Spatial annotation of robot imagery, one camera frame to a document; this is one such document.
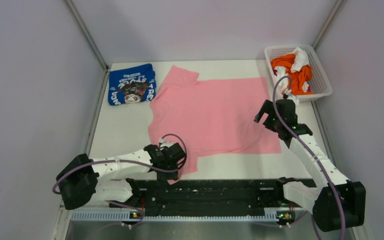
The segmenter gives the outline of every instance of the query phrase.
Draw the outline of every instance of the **folded blue t-shirt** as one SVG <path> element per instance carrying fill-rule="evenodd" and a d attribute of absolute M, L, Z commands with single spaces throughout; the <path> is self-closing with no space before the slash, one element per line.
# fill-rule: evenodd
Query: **folded blue t-shirt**
<path fill-rule="evenodd" d="M 109 72 L 108 102 L 110 105 L 151 101 L 156 94 L 152 64 Z"/>

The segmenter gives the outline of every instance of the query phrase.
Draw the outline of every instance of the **orange cloth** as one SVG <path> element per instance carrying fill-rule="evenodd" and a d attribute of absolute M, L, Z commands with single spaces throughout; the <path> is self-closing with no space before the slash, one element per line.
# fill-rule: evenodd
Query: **orange cloth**
<path fill-rule="evenodd" d="M 301 68 L 301 71 L 291 72 L 291 67 L 295 62 L 295 54 L 286 54 L 284 56 L 275 58 L 271 60 L 271 68 L 274 69 L 277 66 L 282 66 L 286 68 L 286 73 L 289 77 L 292 78 L 292 86 L 290 87 L 292 94 L 294 95 L 308 95 L 314 94 L 314 92 L 304 92 L 303 85 L 306 81 L 310 80 L 313 77 L 311 67 L 305 65 Z"/>

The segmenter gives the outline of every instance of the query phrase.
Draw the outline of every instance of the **white table surface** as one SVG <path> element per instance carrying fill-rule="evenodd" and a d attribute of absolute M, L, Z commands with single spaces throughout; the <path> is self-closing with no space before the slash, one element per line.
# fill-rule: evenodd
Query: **white table surface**
<path fill-rule="evenodd" d="M 111 70 L 135 67 L 145 62 L 115 63 Z M 165 61 L 151 62 L 155 71 L 157 89 L 172 65 L 199 73 L 199 81 L 211 79 L 238 79 L 265 77 L 268 90 L 273 83 L 265 60 L 217 60 L 217 61 Z M 310 102 L 297 106 L 298 122 L 312 130 L 319 146 L 325 151 L 316 116 Z M 150 144 L 148 126 L 153 114 L 149 102 L 110 106 L 108 86 L 103 96 L 96 130 L 90 149 L 90 158 L 123 155 Z M 231 180 L 278 179 L 280 177 L 311 178 L 300 160 L 280 142 L 281 153 L 271 154 L 218 154 L 198 158 L 198 171 L 186 174 L 183 180 Z M 154 180 L 156 173 L 140 173 L 130 176 L 137 180 Z"/>

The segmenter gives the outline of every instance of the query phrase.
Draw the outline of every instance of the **white cloth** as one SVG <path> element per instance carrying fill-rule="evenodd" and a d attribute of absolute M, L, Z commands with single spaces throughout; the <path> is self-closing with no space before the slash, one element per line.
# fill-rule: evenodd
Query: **white cloth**
<path fill-rule="evenodd" d="M 291 73 L 299 72 L 301 71 L 301 68 L 310 64 L 309 56 L 307 55 L 306 51 L 302 50 L 300 47 L 295 48 L 292 53 L 295 54 L 295 61 L 290 68 Z"/>
<path fill-rule="evenodd" d="M 276 70 L 276 83 L 281 79 L 283 76 L 288 76 L 286 73 L 286 68 L 284 66 L 275 66 L 273 68 Z M 288 78 L 284 78 L 280 83 L 277 89 L 280 89 L 280 94 L 284 92 L 284 90 L 288 87 Z"/>
<path fill-rule="evenodd" d="M 304 93 L 309 91 L 309 87 L 310 87 L 310 84 L 308 84 L 307 81 L 305 81 L 304 84 L 302 85 L 302 90 L 304 91 Z"/>

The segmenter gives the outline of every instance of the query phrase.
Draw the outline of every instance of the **metal floor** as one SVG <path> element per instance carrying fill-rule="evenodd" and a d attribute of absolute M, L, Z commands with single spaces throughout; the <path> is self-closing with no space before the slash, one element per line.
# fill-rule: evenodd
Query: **metal floor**
<path fill-rule="evenodd" d="M 65 240 L 317 240 L 309 216 L 291 228 L 249 222 L 145 222 L 129 230 L 101 221 L 72 221 Z M 323 240 L 339 239 L 339 231 L 320 232 Z M 353 240 L 347 231 L 346 240 Z"/>

